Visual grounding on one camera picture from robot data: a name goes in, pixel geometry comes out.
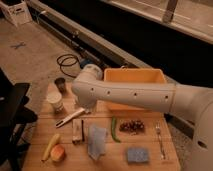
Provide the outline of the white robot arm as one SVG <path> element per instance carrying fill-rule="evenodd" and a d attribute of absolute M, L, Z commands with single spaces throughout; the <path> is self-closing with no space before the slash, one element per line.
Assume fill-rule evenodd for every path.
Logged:
<path fill-rule="evenodd" d="M 102 80 L 102 70 L 86 65 L 72 83 L 83 108 L 111 101 L 173 116 L 195 124 L 187 171 L 213 171 L 213 88 L 174 83 L 125 83 Z"/>

